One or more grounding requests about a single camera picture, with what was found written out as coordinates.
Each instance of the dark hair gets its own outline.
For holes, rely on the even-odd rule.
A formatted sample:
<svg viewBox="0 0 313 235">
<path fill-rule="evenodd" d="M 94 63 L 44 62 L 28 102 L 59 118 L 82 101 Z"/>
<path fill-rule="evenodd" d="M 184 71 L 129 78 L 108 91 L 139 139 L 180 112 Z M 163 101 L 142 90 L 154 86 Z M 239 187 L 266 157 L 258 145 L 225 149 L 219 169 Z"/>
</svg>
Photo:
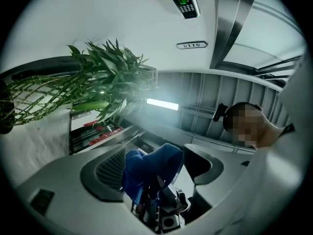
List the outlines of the dark hair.
<svg viewBox="0 0 313 235">
<path fill-rule="evenodd" d="M 262 111 L 262 108 L 257 104 L 251 104 L 247 102 L 239 102 L 228 108 L 228 106 L 224 104 L 219 104 L 216 109 L 213 121 L 217 122 L 220 117 L 223 117 L 223 127 L 227 131 L 232 128 L 233 117 L 238 115 L 240 110 L 244 110 L 246 105 L 250 105 L 258 111 Z"/>
</svg>

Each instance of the blue towel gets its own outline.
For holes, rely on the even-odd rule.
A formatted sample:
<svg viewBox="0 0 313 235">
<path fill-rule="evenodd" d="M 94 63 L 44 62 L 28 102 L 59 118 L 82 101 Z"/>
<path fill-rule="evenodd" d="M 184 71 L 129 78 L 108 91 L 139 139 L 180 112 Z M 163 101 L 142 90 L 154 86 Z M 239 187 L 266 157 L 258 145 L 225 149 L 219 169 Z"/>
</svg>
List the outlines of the blue towel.
<svg viewBox="0 0 313 235">
<path fill-rule="evenodd" d="M 144 186 L 149 186 L 149 195 L 158 196 L 158 192 L 172 182 L 182 167 L 182 151 L 169 143 L 158 150 L 145 154 L 139 150 L 131 150 L 126 155 L 122 187 L 126 194 L 138 205 Z M 160 188 L 157 175 L 165 181 Z"/>
</svg>

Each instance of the plant pot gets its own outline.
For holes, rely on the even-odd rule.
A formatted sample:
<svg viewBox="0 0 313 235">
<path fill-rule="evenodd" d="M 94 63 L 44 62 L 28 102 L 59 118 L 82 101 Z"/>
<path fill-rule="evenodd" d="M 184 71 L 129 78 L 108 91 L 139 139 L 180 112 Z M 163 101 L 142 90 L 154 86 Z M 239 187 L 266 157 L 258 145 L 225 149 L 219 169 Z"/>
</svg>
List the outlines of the plant pot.
<svg viewBox="0 0 313 235">
<path fill-rule="evenodd" d="M 11 100 L 11 95 L 10 92 L 6 89 L 7 85 L 0 80 L 0 100 Z M 14 103 L 6 103 L 6 104 L 1 104 L 0 107 L 0 134 L 7 134 L 9 133 L 12 129 L 13 126 L 8 126 L 7 122 L 9 121 L 10 123 L 14 123 L 14 113 L 12 113 L 9 117 L 6 118 L 6 121 L 3 121 L 3 117 L 6 116 L 8 113 L 10 113 L 14 109 Z"/>
</svg>

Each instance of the red object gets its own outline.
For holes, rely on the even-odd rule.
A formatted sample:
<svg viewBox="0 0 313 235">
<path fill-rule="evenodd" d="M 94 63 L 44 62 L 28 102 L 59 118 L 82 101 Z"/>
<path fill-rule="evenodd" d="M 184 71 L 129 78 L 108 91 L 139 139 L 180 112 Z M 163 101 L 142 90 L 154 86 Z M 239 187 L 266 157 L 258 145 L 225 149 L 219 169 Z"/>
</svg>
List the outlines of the red object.
<svg viewBox="0 0 313 235">
<path fill-rule="evenodd" d="M 100 142 L 100 141 L 102 141 L 102 140 L 104 140 L 104 139 L 107 139 L 108 137 L 110 137 L 110 136 L 112 136 L 112 135 L 114 135 L 114 134 L 120 132 L 121 130 L 123 130 L 123 128 L 118 128 L 118 129 L 116 129 L 116 130 L 114 130 L 114 131 L 112 131 L 112 132 L 103 133 L 103 134 L 101 135 L 101 137 L 90 141 L 90 142 L 89 142 L 89 145 L 93 145 L 93 144 L 98 143 L 98 142 Z"/>
<path fill-rule="evenodd" d="M 97 122 L 98 122 L 98 120 L 92 121 L 92 122 L 90 122 L 90 123 L 85 123 L 84 126 L 93 125 L 93 124 L 95 124 L 95 123 L 97 123 Z"/>
</svg>

